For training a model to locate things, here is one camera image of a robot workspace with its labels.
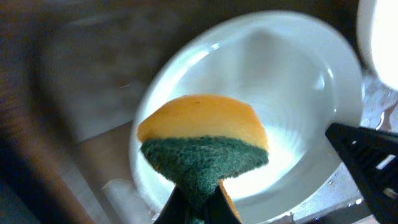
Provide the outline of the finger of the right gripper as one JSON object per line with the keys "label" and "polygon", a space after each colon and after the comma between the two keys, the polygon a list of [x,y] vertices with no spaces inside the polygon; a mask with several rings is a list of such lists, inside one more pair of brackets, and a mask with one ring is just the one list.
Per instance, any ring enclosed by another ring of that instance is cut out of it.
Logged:
{"label": "finger of the right gripper", "polygon": [[333,123],[325,135],[379,223],[397,223],[397,134]]}

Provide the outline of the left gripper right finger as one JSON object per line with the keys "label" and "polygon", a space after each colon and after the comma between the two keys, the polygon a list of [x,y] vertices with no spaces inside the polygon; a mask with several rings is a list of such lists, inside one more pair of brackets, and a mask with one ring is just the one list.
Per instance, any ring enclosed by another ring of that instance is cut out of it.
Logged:
{"label": "left gripper right finger", "polygon": [[206,201],[205,224],[241,224],[241,221],[229,206],[220,185],[216,187],[214,193]]}

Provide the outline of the yellow green sponge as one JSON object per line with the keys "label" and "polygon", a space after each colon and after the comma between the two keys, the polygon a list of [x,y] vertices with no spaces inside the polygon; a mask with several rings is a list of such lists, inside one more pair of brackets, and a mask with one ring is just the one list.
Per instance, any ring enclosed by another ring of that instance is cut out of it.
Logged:
{"label": "yellow green sponge", "polygon": [[221,191],[235,220],[238,213],[223,181],[269,162],[267,135],[252,106],[220,95],[176,98],[137,129],[140,151],[159,174],[173,182],[187,206],[187,223],[206,223],[206,203]]}

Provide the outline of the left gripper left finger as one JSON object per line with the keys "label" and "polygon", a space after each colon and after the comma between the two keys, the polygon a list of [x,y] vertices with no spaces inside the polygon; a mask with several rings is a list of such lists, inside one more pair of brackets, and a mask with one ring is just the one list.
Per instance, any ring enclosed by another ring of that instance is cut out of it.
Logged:
{"label": "left gripper left finger", "polygon": [[165,207],[154,224],[189,224],[190,204],[184,193],[175,186]]}

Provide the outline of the cream white plate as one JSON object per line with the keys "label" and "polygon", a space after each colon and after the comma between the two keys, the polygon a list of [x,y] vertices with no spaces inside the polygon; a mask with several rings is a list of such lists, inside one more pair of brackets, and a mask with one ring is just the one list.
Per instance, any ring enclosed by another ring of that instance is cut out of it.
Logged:
{"label": "cream white plate", "polygon": [[397,90],[397,0],[359,0],[356,33],[366,65]]}

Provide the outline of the light blue plate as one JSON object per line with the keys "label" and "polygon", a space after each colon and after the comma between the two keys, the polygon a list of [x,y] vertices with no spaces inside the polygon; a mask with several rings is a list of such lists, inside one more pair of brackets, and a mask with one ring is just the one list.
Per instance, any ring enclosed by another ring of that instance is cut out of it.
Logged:
{"label": "light blue plate", "polygon": [[325,131],[335,121],[360,124],[361,80],[354,50],[329,24],[297,12],[246,14],[197,36],[163,66],[132,131],[183,95],[250,104],[267,133],[269,163],[224,186],[244,223],[262,223],[294,211],[338,168]]}

